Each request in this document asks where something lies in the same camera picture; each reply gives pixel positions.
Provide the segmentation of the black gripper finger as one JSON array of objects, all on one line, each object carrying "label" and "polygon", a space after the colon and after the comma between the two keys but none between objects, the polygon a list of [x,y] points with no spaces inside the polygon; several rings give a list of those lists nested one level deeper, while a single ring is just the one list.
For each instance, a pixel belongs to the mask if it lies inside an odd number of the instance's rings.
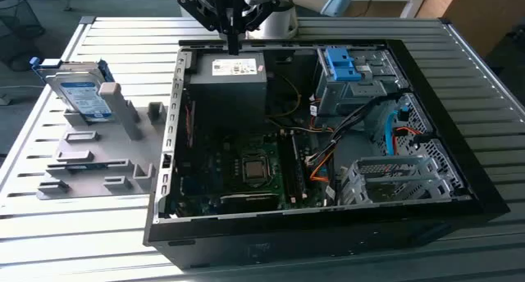
[{"label": "black gripper finger", "polygon": [[255,6],[255,8],[243,15],[241,12],[247,7],[243,1],[236,1],[232,6],[232,54],[239,54],[241,47],[239,36],[245,31],[253,31],[260,23],[267,19],[269,14],[277,9],[279,1],[268,1]]},{"label": "black gripper finger", "polygon": [[217,31],[225,40],[228,53],[232,53],[232,28],[227,16],[228,10],[216,12],[204,0],[177,0],[177,3],[208,31]]}]

